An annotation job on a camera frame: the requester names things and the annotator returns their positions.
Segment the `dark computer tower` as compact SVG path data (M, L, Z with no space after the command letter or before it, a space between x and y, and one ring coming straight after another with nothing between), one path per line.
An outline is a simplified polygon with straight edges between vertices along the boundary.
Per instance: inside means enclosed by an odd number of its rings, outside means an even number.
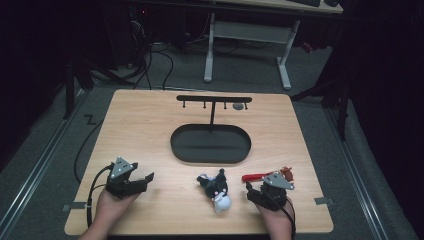
M117 65L128 69L140 65L149 47L140 10L132 5L114 5L111 17L110 33Z

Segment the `black hook rack with tray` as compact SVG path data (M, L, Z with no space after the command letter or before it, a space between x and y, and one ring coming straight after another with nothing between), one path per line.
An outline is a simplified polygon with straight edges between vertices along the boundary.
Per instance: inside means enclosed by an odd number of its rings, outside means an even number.
M208 124L185 124L174 130L170 137L171 150L175 157L186 163L237 164L251 150L251 138L242 128L235 125L216 124L216 104L241 105L247 110L251 97L191 96L178 95L177 101L186 107L187 102L202 102L203 107L211 104Z

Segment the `metal floor rail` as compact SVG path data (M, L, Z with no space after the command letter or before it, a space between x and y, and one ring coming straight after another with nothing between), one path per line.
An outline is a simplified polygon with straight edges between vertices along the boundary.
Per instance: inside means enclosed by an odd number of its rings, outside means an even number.
M47 171L75 112L89 94L89 90L78 90L74 106L67 113L66 95L62 91L30 128L11 162L0 173L0 240L10 235Z
M351 154L346 141L343 140L339 134L337 120L334 112L332 110L323 110L323 112L331 126L332 132L335 135L338 145L341 149L343 161L346 165L351 185L355 191L362 212L366 218L366 221L369 225L374 239L388 240L387 232L382 224L374 201L371 199L371 196L366 188L365 182L360 176L360 172L354 162L353 155Z

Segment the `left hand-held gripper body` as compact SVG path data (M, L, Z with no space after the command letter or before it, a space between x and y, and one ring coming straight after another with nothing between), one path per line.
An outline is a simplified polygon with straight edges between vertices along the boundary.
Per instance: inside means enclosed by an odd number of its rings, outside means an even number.
M131 173L134 171L131 164L122 157L118 157L107 177L106 190L120 199L142 193L136 192L133 187L135 181L129 180Z

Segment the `black keyboard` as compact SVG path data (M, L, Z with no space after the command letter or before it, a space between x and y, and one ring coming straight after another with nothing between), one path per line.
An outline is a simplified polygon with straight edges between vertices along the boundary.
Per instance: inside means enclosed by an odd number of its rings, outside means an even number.
M307 5L311 7L319 7L321 3L320 0L287 0L287 1L295 2L298 4L303 4L303 5Z

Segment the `black metal stand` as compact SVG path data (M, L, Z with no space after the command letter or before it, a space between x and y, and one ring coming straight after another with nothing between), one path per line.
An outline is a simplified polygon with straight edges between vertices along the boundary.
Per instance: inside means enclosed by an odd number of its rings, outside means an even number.
M91 77L89 64L85 59L73 58L66 65L65 77L65 119L69 119L75 107L75 82L78 82L83 90L91 90L94 82Z
M299 101L309 96L322 96L321 106L323 108L336 108L338 117L336 129L342 140L346 139L346 119L348 117L349 83L343 80L333 80L309 88L301 93L291 96L292 101Z

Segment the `person's right hand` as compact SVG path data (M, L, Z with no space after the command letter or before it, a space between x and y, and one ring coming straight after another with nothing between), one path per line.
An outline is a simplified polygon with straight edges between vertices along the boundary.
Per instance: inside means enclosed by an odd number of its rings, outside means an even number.
M284 210L272 211L258 205L256 208L261 214L268 233L289 232L292 235L292 223L286 215L286 213L288 213L291 219L295 220L291 199L288 199L288 202L284 206Z

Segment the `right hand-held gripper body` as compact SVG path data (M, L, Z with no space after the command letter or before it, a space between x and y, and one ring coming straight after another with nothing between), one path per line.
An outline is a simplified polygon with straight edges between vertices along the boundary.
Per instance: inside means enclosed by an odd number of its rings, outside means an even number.
M266 200L264 208L272 211L283 208L288 201L287 191L294 190L294 185L280 173L265 175L261 180L260 191Z

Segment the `white-legged wooden desk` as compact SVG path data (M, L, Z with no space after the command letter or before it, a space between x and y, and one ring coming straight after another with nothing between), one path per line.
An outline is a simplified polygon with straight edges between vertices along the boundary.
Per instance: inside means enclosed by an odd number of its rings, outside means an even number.
M270 10L284 10L289 13L313 13L323 14L324 16L340 15L344 11L340 3L336 7L330 7L324 0L320 1L319 7L311 7L287 0L211 0L211 4L214 7L222 6L223 4L235 4L238 6L251 6L254 10L264 7ZM216 20L215 14L211 13L209 18L208 52L205 62L204 81L210 83L213 79L214 40L216 38L274 43L284 45L282 55L276 58L276 64L282 87L285 90L290 90L291 82L286 68L286 61L297 35L300 22L300 18L296 17L290 26L280 27L269 24Z

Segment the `person's left hand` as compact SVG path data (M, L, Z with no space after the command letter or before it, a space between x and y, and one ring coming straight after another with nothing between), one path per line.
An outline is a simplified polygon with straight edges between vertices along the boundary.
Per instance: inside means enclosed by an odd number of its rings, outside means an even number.
M120 199L103 190L98 198L93 224L111 229L138 197L139 194L135 194Z

